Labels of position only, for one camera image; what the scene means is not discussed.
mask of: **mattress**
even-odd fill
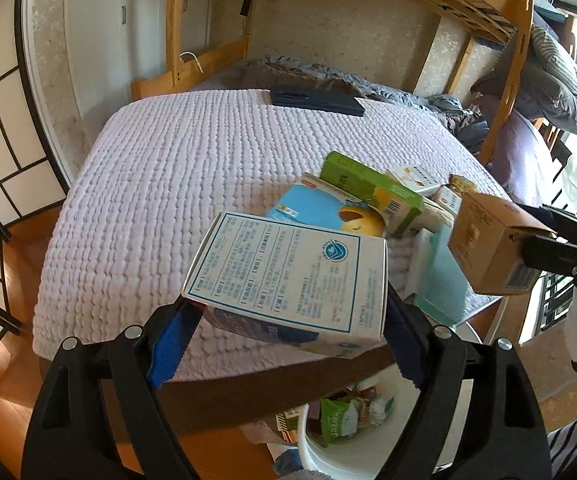
[[[433,115],[361,100],[364,117],[275,107],[268,91],[157,96],[108,120],[70,190],[44,261],[33,321],[47,359],[75,335],[84,343],[143,324],[177,298],[215,215],[263,216],[332,150],[386,170],[418,164],[459,173],[506,196]],[[389,240],[389,278],[402,291],[412,237]],[[470,295],[479,308],[486,298]],[[321,358],[214,329],[202,320],[174,380],[251,373]]]

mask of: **bunk bed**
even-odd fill
[[[133,83],[134,102],[108,121],[62,208],[33,321],[34,350],[44,359],[68,336],[99,342],[146,322],[157,306],[179,294],[218,211],[266,214],[303,172],[317,173],[331,150],[381,171],[417,163],[444,180],[459,173],[477,182],[481,192],[508,197],[427,112],[362,100],[366,113],[356,118],[273,107],[264,90],[188,92],[247,57],[255,0],[244,2],[241,38],[203,54],[199,63],[180,59],[182,1],[168,0],[168,70]],[[507,43],[517,35],[504,96],[480,159],[485,162],[517,92],[532,0],[416,1],[484,38]],[[388,240],[389,280],[399,291],[413,239]],[[472,293],[467,298],[473,314],[490,301]],[[350,361],[321,359],[224,333],[203,320],[177,382],[165,384],[159,399],[174,431],[192,433],[277,413],[392,364],[387,347]]]
[[[248,55],[254,24],[255,0],[244,0],[242,36],[232,43],[199,56],[195,60],[182,60],[182,19],[184,0],[168,0],[166,15],[166,61],[167,71],[152,80],[138,80],[132,84],[133,100],[150,96],[185,92],[200,84],[233,62]],[[513,59],[500,106],[479,152],[478,159],[486,165],[490,162],[495,140],[510,116],[517,91],[520,72],[529,49],[533,21],[533,0],[414,0],[438,15],[461,23],[473,36],[506,44],[516,36]],[[453,79],[463,72],[467,58],[459,60],[453,71]]]

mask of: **blue logo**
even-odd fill
[[[343,262],[348,256],[348,248],[338,240],[326,242],[323,247],[323,255],[331,262]]]

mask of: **striped pillow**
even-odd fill
[[[561,81],[577,98],[577,63],[546,30],[533,25],[533,48],[542,68]]]

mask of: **brown cardboard box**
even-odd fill
[[[468,193],[462,197],[448,248],[478,294],[525,294],[540,271],[524,265],[523,240],[552,232],[512,202]]]

